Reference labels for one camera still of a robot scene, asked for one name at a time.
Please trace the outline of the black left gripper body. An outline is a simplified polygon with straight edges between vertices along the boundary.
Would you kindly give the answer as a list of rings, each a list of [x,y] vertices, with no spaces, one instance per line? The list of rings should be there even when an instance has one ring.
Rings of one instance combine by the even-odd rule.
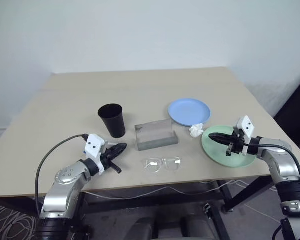
[[[100,161],[105,170],[108,170],[109,168],[112,167],[112,165],[113,165],[112,161],[114,160],[114,158],[115,158],[115,147],[114,146],[107,148],[105,150],[105,152],[101,154]]]

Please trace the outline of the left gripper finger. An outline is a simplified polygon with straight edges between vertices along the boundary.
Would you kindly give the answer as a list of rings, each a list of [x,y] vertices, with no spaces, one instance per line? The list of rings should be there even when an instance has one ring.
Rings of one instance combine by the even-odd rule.
[[[112,161],[110,161],[108,163],[109,168],[112,168],[113,170],[115,170],[118,174],[120,174],[122,172],[122,169],[120,167],[118,167],[116,164],[114,164]]]
[[[114,160],[121,155],[127,148],[127,143],[118,143],[109,149],[109,160]]]

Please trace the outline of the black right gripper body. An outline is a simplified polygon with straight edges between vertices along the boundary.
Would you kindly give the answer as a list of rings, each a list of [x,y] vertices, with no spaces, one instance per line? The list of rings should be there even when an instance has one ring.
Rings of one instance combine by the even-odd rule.
[[[245,143],[245,133],[242,129],[238,129],[237,127],[233,128],[233,133],[230,138],[230,148],[231,152],[235,154],[239,154],[243,151],[244,143]]]

